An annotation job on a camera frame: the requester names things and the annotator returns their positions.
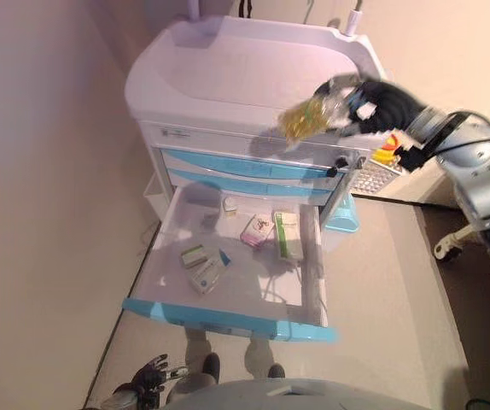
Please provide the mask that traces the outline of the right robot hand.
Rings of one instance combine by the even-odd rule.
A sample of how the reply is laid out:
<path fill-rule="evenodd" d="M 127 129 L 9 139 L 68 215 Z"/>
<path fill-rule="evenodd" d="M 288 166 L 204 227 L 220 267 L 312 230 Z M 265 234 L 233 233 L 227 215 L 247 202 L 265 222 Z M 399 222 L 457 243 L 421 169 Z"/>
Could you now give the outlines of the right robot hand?
<path fill-rule="evenodd" d="M 339 138 L 377 132 L 405 131 L 427 108 L 408 91 L 391 82 L 360 78 L 357 74 L 337 75 L 322 83 L 315 97 L 327 97 L 350 88 L 344 106 L 350 123 L 327 130 Z"/>

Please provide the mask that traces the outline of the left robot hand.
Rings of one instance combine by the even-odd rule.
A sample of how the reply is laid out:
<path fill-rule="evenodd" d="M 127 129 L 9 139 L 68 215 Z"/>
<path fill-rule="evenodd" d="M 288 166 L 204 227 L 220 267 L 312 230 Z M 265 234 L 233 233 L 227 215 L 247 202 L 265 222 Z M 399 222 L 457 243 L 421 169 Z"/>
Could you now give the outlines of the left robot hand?
<path fill-rule="evenodd" d="M 141 398 L 150 398 L 158 395 L 169 381 L 180 379 L 188 373 L 187 366 L 170 368 L 168 354 L 160 354 L 139 369 L 131 383 L 137 387 Z"/>

